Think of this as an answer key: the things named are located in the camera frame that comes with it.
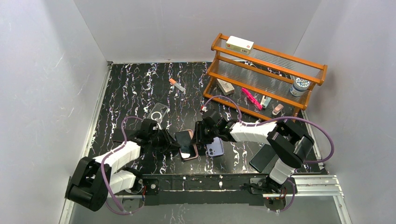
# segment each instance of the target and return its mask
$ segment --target small pink object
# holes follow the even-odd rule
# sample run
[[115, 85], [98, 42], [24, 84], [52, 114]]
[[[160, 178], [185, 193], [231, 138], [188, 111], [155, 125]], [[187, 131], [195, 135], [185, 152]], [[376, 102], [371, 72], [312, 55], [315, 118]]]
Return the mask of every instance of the small pink object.
[[273, 115], [278, 115], [279, 112], [283, 109], [283, 105], [282, 104], [278, 104], [278, 106], [275, 107], [275, 109], [272, 111]]
[[250, 99], [250, 101], [251, 101], [259, 110], [262, 109], [262, 105], [259, 103], [259, 101], [257, 101], [257, 100], [252, 96], [252, 94], [250, 94], [250, 92], [249, 92], [247, 89], [242, 88], [242, 92], [246, 94], [247, 98]]

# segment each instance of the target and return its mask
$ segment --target beige box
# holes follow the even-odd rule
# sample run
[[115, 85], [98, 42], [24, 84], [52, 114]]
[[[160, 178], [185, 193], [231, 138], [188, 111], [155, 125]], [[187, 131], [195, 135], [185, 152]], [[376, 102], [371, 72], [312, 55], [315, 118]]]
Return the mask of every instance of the beige box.
[[216, 82], [225, 96], [230, 95], [231, 93], [234, 93], [235, 89], [231, 83], [228, 83], [221, 79], [216, 79]]
[[226, 42], [226, 48], [239, 53], [249, 55], [254, 42], [247, 41], [236, 36], [230, 36]]

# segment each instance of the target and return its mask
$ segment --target white arm segment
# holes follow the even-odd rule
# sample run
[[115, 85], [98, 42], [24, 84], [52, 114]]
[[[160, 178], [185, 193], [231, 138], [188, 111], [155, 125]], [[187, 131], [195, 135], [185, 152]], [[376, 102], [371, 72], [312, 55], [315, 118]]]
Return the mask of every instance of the white arm segment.
[[[101, 156], [97, 156], [94, 159], [100, 163], [102, 162], [102, 159], [109, 153], [110, 152], [103, 154]], [[139, 158], [139, 155], [140, 155], [140, 146], [138, 146], [136, 143], [132, 141], [127, 141], [126, 145], [120, 151], [110, 155], [106, 159], [105, 163], [110, 165], [110, 167], [112, 168], [112, 174], [114, 174], [115, 172], [117, 172], [117, 170], [125, 166], [130, 161]]]
[[[276, 127], [276, 122], [247, 127], [237, 122], [233, 126], [230, 134], [236, 141], [254, 141], [259, 143], [268, 144], [267, 140], [268, 133], [273, 131]], [[285, 183], [286, 179], [289, 178], [294, 173], [294, 168], [286, 165], [281, 159], [276, 161], [274, 168], [272, 168], [269, 177], [279, 184]]]
[[136, 176], [126, 170], [111, 175], [110, 177], [110, 188], [113, 193], [118, 193], [122, 190], [130, 189], [134, 186]]
[[236, 122], [230, 134], [236, 141], [254, 141], [254, 142], [269, 144], [269, 142], [267, 141], [268, 132], [273, 131], [275, 126], [276, 126], [276, 122], [272, 122], [260, 126], [254, 126], [254, 127], [247, 127], [239, 122]]
[[283, 184], [294, 173], [294, 170], [295, 168], [289, 167], [281, 159], [278, 159], [269, 177], [277, 183]]

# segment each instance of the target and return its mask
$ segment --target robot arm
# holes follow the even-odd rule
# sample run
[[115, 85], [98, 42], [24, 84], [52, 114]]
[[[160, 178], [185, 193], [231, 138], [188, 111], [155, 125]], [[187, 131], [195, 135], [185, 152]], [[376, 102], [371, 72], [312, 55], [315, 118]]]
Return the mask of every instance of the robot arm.
[[103, 181], [100, 165], [108, 154], [111, 155], [104, 163], [105, 175], [112, 192], [118, 193], [134, 186], [136, 175], [129, 170], [117, 171], [130, 161], [139, 158], [142, 146], [149, 146], [163, 153], [180, 148], [180, 145], [165, 129], [161, 129], [155, 120], [144, 119], [140, 130], [128, 131], [128, 133], [125, 145], [120, 145], [111, 152], [93, 159], [84, 157], [78, 162], [66, 189], [67, 199], [92, 211], [97, 211], [103, 206], [108, 197], [108, 190]]
[[195, 125], [194, 143], [209, 144], [219, 137], [223, 141], [254, 141], [272, 146], [279, 159], [266, 180], [269, 191], [282, 187], [294, 170], [303, 165], [314, 144], [312, 137], [290, 119], [257, 126], [227, 121], [215, 110], [204, 112], [202, 119]]

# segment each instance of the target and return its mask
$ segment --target pink highlighter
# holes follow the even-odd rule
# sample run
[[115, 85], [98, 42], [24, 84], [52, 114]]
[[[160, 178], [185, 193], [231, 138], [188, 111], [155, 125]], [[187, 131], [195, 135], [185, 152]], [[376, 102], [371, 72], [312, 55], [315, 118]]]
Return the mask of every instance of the pink highlighter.
[[252, 96], [252, 94], [250, 94], [250, 92], [245, 89], [242, 88], [242, 92], [246, 94], [247, 98], [250, 99], [250, 101], [259, 109], [262, 109], [262, 105]]

